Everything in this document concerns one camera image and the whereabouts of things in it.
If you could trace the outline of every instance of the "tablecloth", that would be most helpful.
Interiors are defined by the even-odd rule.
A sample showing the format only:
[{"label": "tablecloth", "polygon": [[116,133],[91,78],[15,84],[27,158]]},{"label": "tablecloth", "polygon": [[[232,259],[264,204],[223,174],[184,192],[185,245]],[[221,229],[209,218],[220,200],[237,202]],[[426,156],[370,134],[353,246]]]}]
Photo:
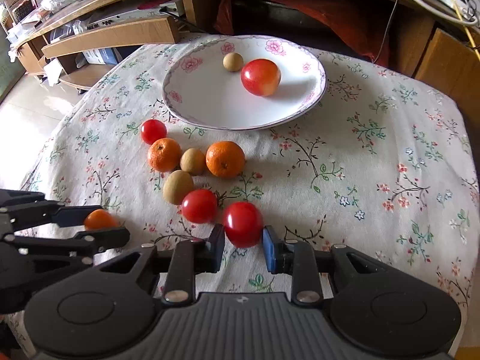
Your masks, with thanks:
[{"label": "tablecloth", "polygon": [[[144,45],[117,65],[61,121],[23,187],[69,205],[103,205],[131,231],[127,248],[154,242],[169,249],[208,236],[212,226],[188,222],[163,200],[168,174],[148,166],[141,123],[162,120],[183,150],[232,140],[246,154],[243,173],[194,178],[196,187],[215,193],[220,208],[252,202],[283,239],[324,251],[343,242],[438,286],[458,303],[464,324],[479,244],[479,186],[455,103],[384,67],[309,48],[328,78],[314,109],[269,130],[203,130],[169,113],[162,80],[184,53],[217,37],[189,34],[175,45]],[[26,231],[60,238],[74,232]],[[260,245],[236,249],[227,241],[220,272],[198,275],[196,287],[289,293],[290,278],[267,272]]]}]

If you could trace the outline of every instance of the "small orange fruit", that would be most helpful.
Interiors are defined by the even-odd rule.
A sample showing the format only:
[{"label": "small orange fruit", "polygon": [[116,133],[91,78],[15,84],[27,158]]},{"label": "small orange fruit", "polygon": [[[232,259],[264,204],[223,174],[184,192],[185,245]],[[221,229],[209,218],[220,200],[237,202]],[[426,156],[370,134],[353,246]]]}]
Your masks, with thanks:
[{"label": "small orange fruit", "polygon": [[85,230],[98,230],[104,227],[117,227],[118,221],[109,212],[98,209],[91,212],[83,221]]},{"label": "small orange fruit", "polygon": [[223,140],[208,148],[206,163],[213,175],[231,179],[243,171],[245,154],[235,142]]},{"label": "small orange fruit", "polygon": [[182,149],[172,138],[156,140],[148,149],[148,164],[159,172],[169,172],[175,169],[182,157]]}]

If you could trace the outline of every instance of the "plate rim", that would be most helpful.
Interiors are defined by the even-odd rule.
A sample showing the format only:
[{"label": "plate rim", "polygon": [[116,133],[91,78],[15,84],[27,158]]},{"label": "plate rim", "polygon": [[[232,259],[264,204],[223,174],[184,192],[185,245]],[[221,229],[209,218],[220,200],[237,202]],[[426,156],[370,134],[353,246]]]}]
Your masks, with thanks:
[{"label": "plate rim", "polygon": [[[170,100],[167,98],[167,91],[165,89],[165,87],[167,85],[169,85],[169,83],[170,83],[170,77],[172,76],[173,71],[176,70],[179,67],[179,65],[181,63],[181,60],[183,58],[185,58],[185,57],[187,57],[187,56],[189,56],[189,55],[191,55],[195,52],[201,51],[201,50],[203,50],[207,47],[211,47],[211,46],[213,46],[213,45],[215,45],[215,44],[217,44],[221,41],[226,41],[227,39],[268,39],[268,40],[272,39],[272,40],[280,40],[282,42],[288,43],[289,45],[291,45],[291,46],[301,50],[305,54],[311,56],[313,59],[315,59],[318,62],[318,66],[320,66],[322,68],[323,73],[325,74],[325,86],[323,87],[323,90],[320,92],[317,99],[315,99],[315,101],[309,107],[307,107],[306,109],[297,111],[296,113],[294,113],[290,116],[287,116],[283,119],[280,119],[280,120],[277,120],[277,121],[274,121],[274,122],[271,122],[271,123],[266,123],[266,124],[262,124],[262,125],[258,125],[258,126],[251,126],[251,127],[248,127],[248,128],[244,128],[244,127],[215,127],[215,126],[205,125],[205,124],[202,124],[202,123],[193,123],[192,121],[187,120],[185,117],[179,116],[179,114],[174,111],[174,108],[173,108]],[[231,36],[220,36],[220,38],[213,39],[213,40],[211,40],[211,41],[209,41],[205,44],[199,44],[194,49],[190,50],[186,54],[183,54],[170,67],[170,69],[168,70],[168,72],[165,75],[165,78],[163,79],[162,98],[163,98],[163,102],[164,102],[165,106],[167,107],[167,109],[169,110],[169,112],[174,117],[176,117],[177,119],[179,119],[182,122],[187,123],[189,125],[192,125],[192,126],[195,126],[195,127],[200,127],[200,128],[205,129],[205,130],[213,130],[213,131],[251,131],[251,130],[263,130],[265,128],[276,127],[276,126],[279,126],[281,124],[288,123],[291,120],[294,120],[294,119],[302,116],[303,114],[305,114],[306,112],[311,110],[313,107],[315,107],[315,105],[317,105],[318,102],[320,102],[321,98],[325,95],[325,92],[327,91],[327,86],[328,86],[328,79],[327,79],[327,76],[326,76],[325,66],[323,66],[322,62],[318,59],[318,57],[316,57],[312,52],[307,50],[305,47],[303,47],[303,46],[301,46],[301,45],[299,45],[295,42],[291,42],[291,40],[279,38],[279,37],[276,37],[276,36],[268,36],[268,35],[237,35],[237,36],[235,36],[235,35],[231,35]]]}]

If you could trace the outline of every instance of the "red plastic bag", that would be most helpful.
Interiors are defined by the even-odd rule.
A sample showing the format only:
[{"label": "red plastic bag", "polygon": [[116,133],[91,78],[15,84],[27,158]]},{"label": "red plastic bag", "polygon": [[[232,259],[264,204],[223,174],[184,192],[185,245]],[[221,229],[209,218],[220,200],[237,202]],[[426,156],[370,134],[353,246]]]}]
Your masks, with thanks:
[{"label": "red plastic bag", "polygon": [[[378,0],[269,0],[321,21],[352,50],[373,61],[378,54],[389,12]],[[221,0],[215,29],[233,35],[231,0]],[[388,66],[388,35],[377,64]]]}]

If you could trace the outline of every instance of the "white cable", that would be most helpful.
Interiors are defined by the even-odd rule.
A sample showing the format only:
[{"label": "white cable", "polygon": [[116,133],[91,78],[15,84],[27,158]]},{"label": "white cable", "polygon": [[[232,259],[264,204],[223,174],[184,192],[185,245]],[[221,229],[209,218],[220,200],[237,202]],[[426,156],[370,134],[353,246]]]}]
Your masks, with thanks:
[{"label": "white cable", "polygon": [[476,27],[478,26],[478,19],[477,17],[475,16],[474,17],[474,20],[473,21],[465,21],[465,20],[459,20],[459,19],[455,19],[454,17],[450,16],[450,15],[447,15],[441,11],[439,11],[438,9],[432,7],[431,5],[427,4],[425,1],[423,0],[413,0],[415,1],[418,5],[420,5],[422,8],[426,9],[427,11],[433,13],[434,15],[438,16],[438,17],[441,17],[442,19],[444,20],[448,20],[452,23],[455,23],[455,24],[460,24],[462,26],[467,26],[467,27]]}]

